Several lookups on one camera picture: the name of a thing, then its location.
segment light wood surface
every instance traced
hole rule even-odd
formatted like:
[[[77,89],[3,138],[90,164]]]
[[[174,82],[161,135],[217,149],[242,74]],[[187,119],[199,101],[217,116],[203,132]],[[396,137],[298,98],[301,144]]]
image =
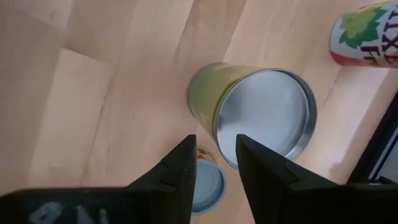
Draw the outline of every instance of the light wood surface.
[[[339,16],[377,0],[0,0],[0,194],[120,186],[196,134],[227,176],[192,223],[254,223],[238,172],[190,114],[202,66],[281,67],[303,77],[318,122],[296,160],[347,181],[398,89],[398,72],[341,67]]]

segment yellow-green can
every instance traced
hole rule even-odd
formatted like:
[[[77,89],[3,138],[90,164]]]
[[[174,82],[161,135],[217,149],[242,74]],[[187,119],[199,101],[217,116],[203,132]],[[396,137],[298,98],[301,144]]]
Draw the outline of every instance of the yellow-green can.
[[[188,106],[236,169],[237,134],[294,159],[308,144],[317,118],[315,97],[296,74],[221,62],[195,74]]]

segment tin can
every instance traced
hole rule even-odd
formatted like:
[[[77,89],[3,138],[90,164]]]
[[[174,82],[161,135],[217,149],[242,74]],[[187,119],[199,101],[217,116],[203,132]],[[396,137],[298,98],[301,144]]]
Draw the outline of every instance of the tin can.
[[[197,148],[197,178],[192,214],[201,215],[215,208],[226,191],[226,178],[213,155],[204,147]]]
[[[330,53],[340,65],[398,67],[398,2],[342,15],[331,32]]]
[[[235,169],[237,134],[294,159],[308,144],[317,118],[315,97],[297,75],[227,63],[213,63],[196,73],[188,106]]]

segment metal can lid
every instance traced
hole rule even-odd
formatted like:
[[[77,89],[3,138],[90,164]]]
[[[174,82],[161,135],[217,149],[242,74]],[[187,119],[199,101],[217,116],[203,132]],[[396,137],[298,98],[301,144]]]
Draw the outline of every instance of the metal can lid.
[[[315,97],[304,80],[285,70],[260,70],[241,80],[222,102],[216,124],[218,147],[235,169],[237,134],[295,159],[307,146],[316,119]]]
[[[224,197],[225,190],[223,170],[213,162],[198,159],[192,214],[201,215],[216,207]]]

